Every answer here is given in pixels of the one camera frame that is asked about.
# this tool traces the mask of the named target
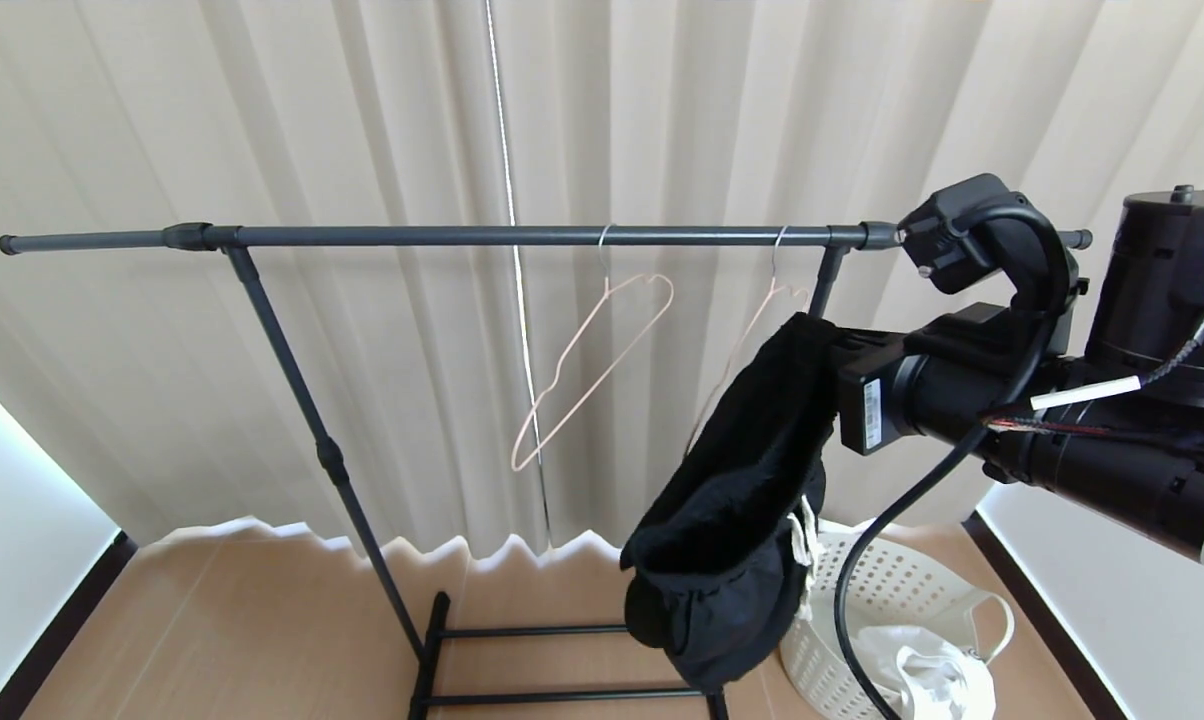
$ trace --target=white plastic basket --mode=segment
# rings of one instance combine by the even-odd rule
[[[834,584],[857,537],[820,533],[825,550],[814,569],[816,584],[808,598],[814,619],[795,620],[780,643],[789,679],[828,720],[880,716],[850,674],[832,621]],[[972,618],[972,612],[987,601],[998,602],[1007,616],[1007,631],[990,650],[980,647]],[[973,588],[921,551],[884,539],[869,543],[855,565],[846,594],[846,621],[852,635],[868,625],[922,626],[986,663],[998,657],[1015,630],[1013,610],[1002,597]]]

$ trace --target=black jacket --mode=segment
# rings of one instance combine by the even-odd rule
[[[836,325],[795,314],[731,382],[703,433],[620,553],[636,568],[628,632],[662,648],[692,687],[716,692],[775,650],[807,568],[789,512],[820,511],[832,433]]]

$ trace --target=curtain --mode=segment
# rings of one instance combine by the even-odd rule
[[[1091,228],[1079,262],[1099,277],[1123,195],[1204,183],[1204,0],[0,4],[0,234],[893,220],[978,172]],[[811,287],[820,252],[781,242],[777,281]],[[622,542],[772,259],[523,249],[519,273],[510,249],[255,255],[373,527],[478,553],[509,532]],[[514,473],[601,259],[614,282],[667,275],[674,303]],[[606,306],[543,432],[651,319],[653,288]],[[942,296],[903,254],[866,252],[830,319],[907,331],[1008,288]],[[801,306],[772,301],[743,360]],[[1076,350],[1092,313],[1094,296]],[[0,401],[141,541],[246,514],[349,532],[220,258],[0,256]],[[877,514],[944,450],[832,441],[827,515]],[[957,520],[986,488],[964,466],[905,519]]]

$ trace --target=white drawstring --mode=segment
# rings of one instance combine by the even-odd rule
[[[816,567],[825,547],[816,538],[816,512],[811,509],[811,502],[807,496],[802,496],[802,518],[797,512],[789,512],[789,523],[793,529],[789,532],[790,542],[793,543],[793,560],[807,568],[807,588],[802,592],[802,604],[798,607],[798,619],[807,622],[814,620],[811,614],[811,588],[816,585]]]

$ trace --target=clothes rack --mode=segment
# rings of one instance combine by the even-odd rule
[[[379,541],[366,521],[358,492],[336,441],[327,433],[318,406],[303,380],[278,315],[264,291],[259,270],[250,259],[250,247],[373,247],[373,246],[572,246],[597,244],[603,228],[443,228],[443,225],[399,225],[397,228],[236,228],[208,223],[183,223],[159,231],[104,234],[41,234],[41,236],[2,236],[0,250],[7,255],[43,250],[119,250],[140,247],[167,247],[177,250],[220,250],[254,307],[260,327],[268,337],[287,384],[309,425],[317,445],[318,462],[326,471],[340,500],[356,530],[366,557],[388,596],[388,602],[402,626],[402,633],[415,654],[418,669],[414,694],[407,712],[409,720],[424,720],[429,708],[443,706],[518,706],[518,703],[579,702],[601,700],[641,700],[703,696],[712,720],[726,720],[724,694],[702,694],[692,687],[615,687],[596,691],[548,691],[520,694],[433,694],[442,643],[466,638],[545,637],[547,635],[621,633],[624,624],[544,625],[529,628],[448,628],[447,612],[452,598],[447,592],[433,596],[424,637],[415,631],[397,584],[388,571]],[[610,246],[772,246],[780,228],[625,228],[607,229]],[[818,225],[786,228],[785,247],[818,246],[825,249],[818,271],[816,290],[811,293],[811,313],[821,315],[838,278],[843,258],[849,250],[886,250],[898,246],[895,225],[861,223],[858,225]]]

